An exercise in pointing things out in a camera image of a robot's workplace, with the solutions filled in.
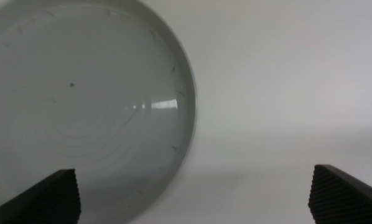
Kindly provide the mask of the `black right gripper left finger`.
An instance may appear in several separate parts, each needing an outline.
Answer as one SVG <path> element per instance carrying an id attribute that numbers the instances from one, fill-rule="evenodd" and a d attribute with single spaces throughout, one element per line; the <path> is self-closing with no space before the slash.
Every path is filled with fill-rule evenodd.
<path id="1" fill-rule="evenodd" d="M 0 224 L 77 224 L 81 200 L 75 169 L 62 169 L 0 205 Z"/>

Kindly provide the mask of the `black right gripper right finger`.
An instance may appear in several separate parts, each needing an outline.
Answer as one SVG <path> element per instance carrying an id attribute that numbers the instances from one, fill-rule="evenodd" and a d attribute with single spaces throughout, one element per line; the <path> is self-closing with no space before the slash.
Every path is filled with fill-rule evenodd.
<path id="1" fill-rule="evenodd" d="M 334 166 L 317 164 L 308 207 L 315 223 L 372 224 L 372 187 Z"/>

